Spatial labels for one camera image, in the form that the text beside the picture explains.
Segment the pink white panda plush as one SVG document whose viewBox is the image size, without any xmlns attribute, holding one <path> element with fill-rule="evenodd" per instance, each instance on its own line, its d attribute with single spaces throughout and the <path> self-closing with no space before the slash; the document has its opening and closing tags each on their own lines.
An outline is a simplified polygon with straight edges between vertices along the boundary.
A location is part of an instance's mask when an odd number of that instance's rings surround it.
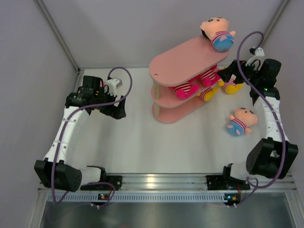
<svg viewBox="0 0 304 228">
<path fill-rule="evenodd" d="M 219 81 L 220 77 L 217 71 L 218 65 L 214 65 L 200 75 L 199 79 L 204 87 L 211 87 Z"/>
<path fill-rule="evenodd" d="M 184 100 L 194 95 L 198 91 L 199 86 L 196 83 L 185 82 L 177 86 L 170 86 L 170 89 L 175 92 L 175 95 L 179 99 Z"/>
</svg>

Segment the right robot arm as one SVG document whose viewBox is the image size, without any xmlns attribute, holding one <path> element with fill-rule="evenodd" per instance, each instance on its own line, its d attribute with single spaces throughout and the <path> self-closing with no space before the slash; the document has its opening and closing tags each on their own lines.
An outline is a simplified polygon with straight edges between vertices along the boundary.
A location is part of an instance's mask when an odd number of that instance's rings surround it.
<svg viewBox="0 0 304 228">
<path fill-rule="evenodd" d="M 257 70 L 246 61 L 234 60 L 218 72 L 225 82 L 234 76 L 233 83 L 245 82 L 251 87 L 249 95 L 257 112 L 262 138 L 247 156 L 246 171 L 272 181 L 286 176 L 298 154 L 298 147 L 289 142 L 280 117 L 280 94 L 275 87 L 280 69 L 281 63 L 274 59 L 264 60 Z"/>
</svg>

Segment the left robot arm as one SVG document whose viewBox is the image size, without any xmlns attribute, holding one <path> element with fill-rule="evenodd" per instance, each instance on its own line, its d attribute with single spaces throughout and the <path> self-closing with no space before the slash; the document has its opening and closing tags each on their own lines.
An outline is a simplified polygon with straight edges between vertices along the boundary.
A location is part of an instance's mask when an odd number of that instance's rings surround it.
<svg viewBox="0 0 304 228">
<path fill-rule="evenodd" d="M 64 116 L 52 143 L 43 160 L 37 160 L 34 170 L 46 188 L 75 192 L 86 190 L 91 183 L 97 190 L 107 185 L 106 171 L 103 167 L 72 166 L 76 145 L 81 138 L 81 130 L 95 109 L 114 119 L 126 117 L 125 100 L 118 105 L 117 90 L 122 85 L 121 79 L 84 76 L 83 84 L 76 92 L 70 93 L 65 102 Z"/>
</svg>

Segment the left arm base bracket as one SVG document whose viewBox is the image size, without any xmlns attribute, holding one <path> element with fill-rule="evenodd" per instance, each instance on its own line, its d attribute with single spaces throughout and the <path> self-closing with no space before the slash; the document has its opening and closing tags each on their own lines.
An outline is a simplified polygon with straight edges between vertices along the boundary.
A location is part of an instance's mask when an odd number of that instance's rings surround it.
<svg viewBox="0 0 304 228">
<path fill-rule="evenodd" d="M 123 177 L 120 175 L 109 175 L 105 178 L 103 183 L 91 183 L 83 185 L 80 187 L 80 190 L 83 191 L 110 191 L 110 190 L 119 190 L 122 186 Z"/>
</svg>

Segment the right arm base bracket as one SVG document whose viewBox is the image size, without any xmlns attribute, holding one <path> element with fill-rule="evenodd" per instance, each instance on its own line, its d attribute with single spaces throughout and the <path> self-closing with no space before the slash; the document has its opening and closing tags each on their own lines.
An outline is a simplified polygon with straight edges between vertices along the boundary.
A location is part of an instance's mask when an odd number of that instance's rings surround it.
<svg viewBox="0 0 304 228">
<path fill-rule="evenodd" d="M 208 190 L 250 190 L 250 185 L 244 180 L 239 180 L 223 175 L 207 175 Z"/>
</svg>

